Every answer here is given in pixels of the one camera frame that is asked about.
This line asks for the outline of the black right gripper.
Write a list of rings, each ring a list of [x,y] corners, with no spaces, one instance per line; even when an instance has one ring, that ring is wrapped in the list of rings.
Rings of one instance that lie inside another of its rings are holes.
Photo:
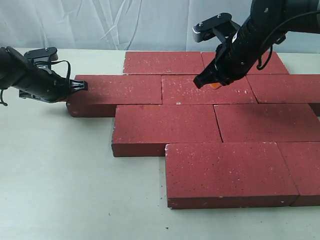
[[[261,39],[226,39],[216,49],[214,59],[205,69],[194,77],[194,84],[198,89],[209,85],[217,90],[242,79],[252,67],[263,70],[262,55],[265,49]]]

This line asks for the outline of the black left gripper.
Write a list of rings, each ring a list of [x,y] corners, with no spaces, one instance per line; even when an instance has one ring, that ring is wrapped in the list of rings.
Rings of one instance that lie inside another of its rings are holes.
[[[18,82],[18,96],[45,103],[64,102],[79,91],[87,91],[84,80],[71,79],[71,66],[65,77],[47,67],[34,68]]]

